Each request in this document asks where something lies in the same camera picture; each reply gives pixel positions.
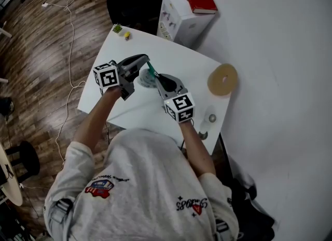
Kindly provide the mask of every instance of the wooden floor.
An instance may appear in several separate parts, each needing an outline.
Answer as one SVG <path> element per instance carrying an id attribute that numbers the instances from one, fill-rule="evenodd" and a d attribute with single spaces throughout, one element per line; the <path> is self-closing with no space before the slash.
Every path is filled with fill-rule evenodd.
<path id="1" fill-rule="evenodd" d="M 0 116 L 0 142 L 7 149 L 26 140 L 34 146 L 40 160 L 40 173 L 23 182 L 28 187 L 50 188 L 62 166 L 55 138 L 66 117 L 65 103 L 71 90 L 68 74 L 68 56 L 72 27 L 68 11 L 62 8 L 42 7 L 45 0 L 13 0 L 1 22 L 7 21 L 5 30 L 12 34 L 9 39 L 0 35 L 0 77 L 9 84 L 0 84 L 0 96 L 12 97 L 15 111 L 8 120 L 7 128 Z M 47 0 L 48 3 L 65 5 L 67 0 Z M 94 60 L 106 39 L 112 23 L 106 8 L 106 0 L 75 0 L 73 12 L 75 40 L 71 58 L 72 81 L 77 85 L 85 80 Z M 82 88 L 75 89 L 68 105 L 69 117 L 59 138 L 64 156 L 77 126 L 85 114 L 77 110 Z M 109 125 L 110 138 L 119 129 Z M 106 129 L 98 143 L 94 158 L 96 170 L 103 161 L 107 148 Z M 214 154 L 220 165 L 221 154 Z M 17 175 L 22 166 L 16 166 Z M 45 229 L 43 218 L 47 189 L 23 190 L 24 203 L 16 207 L 20 218 L 33 235 Z"/>

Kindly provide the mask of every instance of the yellow figurine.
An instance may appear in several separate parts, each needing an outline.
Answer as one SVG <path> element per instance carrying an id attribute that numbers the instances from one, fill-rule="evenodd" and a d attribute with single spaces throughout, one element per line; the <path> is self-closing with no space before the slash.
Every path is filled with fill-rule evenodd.
<path id="1" fill-rule="evenodd" d="M 130 32 L 127 31 L 127 32 L 124 34 L 124 39 L 125 39 L 126 41 L 128 41 L 128 40 L 129 40 L 129 36 L 130 36 Z"/>

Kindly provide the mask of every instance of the tape roll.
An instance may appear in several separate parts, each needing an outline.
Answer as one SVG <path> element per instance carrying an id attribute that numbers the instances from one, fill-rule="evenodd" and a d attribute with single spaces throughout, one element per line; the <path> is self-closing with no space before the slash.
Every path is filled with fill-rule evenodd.
<path id="1" fill-rule="evenodd" d="M 231 64 L 222 64 L 211 73 L 207 85 L 212 94 L 225 96 L 230 94 L 238 83 L 238 73 Z"/>

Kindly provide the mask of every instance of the person's left arm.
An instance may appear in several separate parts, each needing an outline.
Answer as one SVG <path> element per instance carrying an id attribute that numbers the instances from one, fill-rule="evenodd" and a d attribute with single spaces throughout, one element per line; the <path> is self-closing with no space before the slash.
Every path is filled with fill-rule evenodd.
<path id="1" fill-rule="evenodd" d="M 80 124 L 73 141 L 67 148 L 63 169 L 58 173 L 45 199 L 44 218 L 51 235 L 55 232 L 62 232 L 62 220 L 68 216 L 55 207 L 61 209 L 72 205 L 93 178 L 92 151 L 101 136 L 112 107 L 120 96 L 120 88 L 109 88 Z M 54 219 L 61 222 L 54 224 Z"/>

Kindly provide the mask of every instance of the forearm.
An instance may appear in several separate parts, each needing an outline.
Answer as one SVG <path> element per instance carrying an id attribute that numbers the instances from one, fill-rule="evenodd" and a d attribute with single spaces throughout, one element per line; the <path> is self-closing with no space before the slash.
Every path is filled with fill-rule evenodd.
<path id="1" fill-rule="evenodd" d="M 80 124 L 73 141 L 80 142 L 93 151 L 99 141 L 107 117 L 120 96 L 121 90 L 119 88 L 108 89 L 87 118 Z"/>
<path id="2" fill-rule="evenodd" d="M 206 150 L 191 122 L 187 121 L 180 123 L 179 125 L 186 143 L 188 161 L 196 175 L 199 177 L 200 175 L 207 172 L 213 173 L 215 175 L 216 170 L 214 168 L 212 158 Z"/>

